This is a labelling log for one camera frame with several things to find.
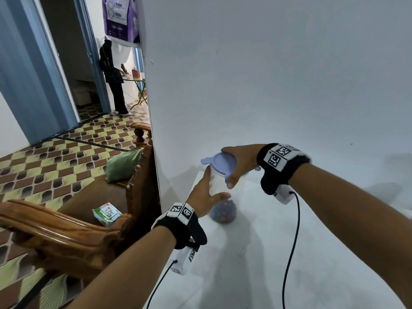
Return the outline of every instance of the green pillow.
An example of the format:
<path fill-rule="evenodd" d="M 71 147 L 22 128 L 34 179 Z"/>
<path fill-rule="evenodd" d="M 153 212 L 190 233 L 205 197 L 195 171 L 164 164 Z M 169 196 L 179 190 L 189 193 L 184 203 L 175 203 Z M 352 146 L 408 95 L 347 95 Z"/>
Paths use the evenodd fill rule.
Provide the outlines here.
<path fill-rule="evenodd" d="M 106 182 L 130 179 L 140 161 L 143 149 L 125 151 L 107 161 Z"/>

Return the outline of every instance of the tiled floor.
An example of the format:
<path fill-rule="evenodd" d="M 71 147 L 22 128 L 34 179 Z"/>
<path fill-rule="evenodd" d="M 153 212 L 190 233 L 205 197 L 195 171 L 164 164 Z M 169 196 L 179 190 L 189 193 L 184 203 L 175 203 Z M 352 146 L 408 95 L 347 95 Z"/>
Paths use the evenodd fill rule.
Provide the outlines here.
<path fill-rule="evenodd" d="M 81 121 L 85 121 L 92 117 L 95 117 L 98 114 L 102 114 L 103 110 L 101 104 L 88 104 L 85 106 L 77 107 L 77 111 L 79 113 L 79 117 Z"/>
<path fill-rule="evenodd" d="M 125 118 L 104 115 L 63 134 L 67 139 L 52 139 L 0 158 L 0 202 L 22 198 L 58 210 L 95 177 L 104 174 L 107 159 L 121 153 L 116 148 L 134 147 L 136 136 L 130 124 L 150 121 L 146 104 L 136 106 L 133 111 L 145 114 L 135 113 Z M 26 253 L 12 243 L 10 232 L 0 229 L 0 309 L 12 308 L 43 274 L 42 269 L 34 269 Z M 57 309 L 81 290 L 79 280 L 60 276 L 28 308 Z"/>

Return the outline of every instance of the jar lid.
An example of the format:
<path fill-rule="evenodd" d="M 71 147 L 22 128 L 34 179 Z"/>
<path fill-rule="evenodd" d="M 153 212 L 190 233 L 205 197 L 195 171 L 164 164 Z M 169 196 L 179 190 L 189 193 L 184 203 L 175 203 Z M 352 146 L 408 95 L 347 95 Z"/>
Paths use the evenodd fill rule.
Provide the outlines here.
<path fill-rule="evenodd" d="M 213 157 L 207 157 L 200 161 L 203 165 L 211 165 L 217 172 L 224 175 L 226 181 L 236 168 L 236 157 L 224 152 L 219 152 Z"/>

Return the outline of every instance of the hand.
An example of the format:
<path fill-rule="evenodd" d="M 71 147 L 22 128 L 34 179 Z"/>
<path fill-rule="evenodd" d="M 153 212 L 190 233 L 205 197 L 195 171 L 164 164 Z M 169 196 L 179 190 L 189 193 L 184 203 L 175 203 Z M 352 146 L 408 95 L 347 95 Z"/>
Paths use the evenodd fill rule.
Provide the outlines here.
<path fill-rule="evenodd" d="M 225 192 L 210 196 L 210 171 L 210 166 L 208 166 L 203 178 L 194 186 L 186 201 L 186 203 L 193 207 L 198 218 L 206 216 L 217 203 L 232 197 L 230 193 Z"/>
<path fill-rule="evenodd" d="M 259 166 L 257 161 L 258 153 L 265 145 L 252 144 L 222 148 L 223 152 L 235 156 L 237 161 L 235 170 L 227 180 L 228 189 L 233 189 L 241 176 Z"/>

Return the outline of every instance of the jar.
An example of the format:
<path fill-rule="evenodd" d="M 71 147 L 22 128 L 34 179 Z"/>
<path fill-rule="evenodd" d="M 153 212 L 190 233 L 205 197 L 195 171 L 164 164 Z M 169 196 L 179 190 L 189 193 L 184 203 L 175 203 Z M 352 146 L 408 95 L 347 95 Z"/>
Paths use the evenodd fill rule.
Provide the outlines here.
<path fill-rule="evenodd" d="M 218 223 L 230 223 L 236 218 L 237 207 L 243 197 L 245 178 L 242 176 L 233 189 L 228 189 L 226 181 L 233 173 L 237 161 L 228 153 L 220 152 L 213 157 L 201 160 L 203 165 L 211 166 L 210 195 L 220 192 L 228 192 L 232 197 L 216 204 L 209 213 L 210 218 Z"/>

